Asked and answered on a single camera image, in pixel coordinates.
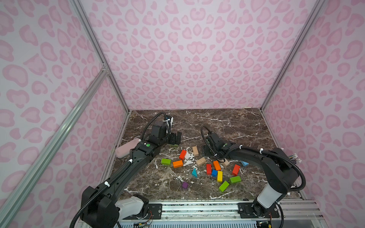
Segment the light blue block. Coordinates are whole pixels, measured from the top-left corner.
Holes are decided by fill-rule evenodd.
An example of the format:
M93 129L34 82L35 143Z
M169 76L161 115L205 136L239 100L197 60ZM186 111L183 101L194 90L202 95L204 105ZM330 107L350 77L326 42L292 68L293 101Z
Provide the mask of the light blue block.
M241 161L241 164L242 164L243 167L246 167L246 166L249 165L249 163L248 162L245 162L245 161Z

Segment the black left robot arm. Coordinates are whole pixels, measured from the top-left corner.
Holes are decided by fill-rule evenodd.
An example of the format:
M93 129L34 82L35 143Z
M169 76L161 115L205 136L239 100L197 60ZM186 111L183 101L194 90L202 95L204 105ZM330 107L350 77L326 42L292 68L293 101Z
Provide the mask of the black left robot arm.
M148 199L135 195L118 202L120 195L137 174L169 144L172 137L173 117L160 112L145 126L137 145L130 150L129 160L97 187L87 187L82 193L81 208L70 223L74 228L78 220L92 228L113 228L129 216L144 217Z

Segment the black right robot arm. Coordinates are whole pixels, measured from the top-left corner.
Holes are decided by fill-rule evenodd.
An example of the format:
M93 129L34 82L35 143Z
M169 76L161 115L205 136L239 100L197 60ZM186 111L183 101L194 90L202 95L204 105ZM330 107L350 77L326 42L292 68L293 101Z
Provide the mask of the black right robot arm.
M288 157L282 149L255 149L227 142L205 125L200 131L209 157L217 161L245 161L263 169L268 183L251 205L252 213L256 217L267 216L269 209L278 204L288 192L298 192L306 186L306 177L297 166L299 160L295 156Z

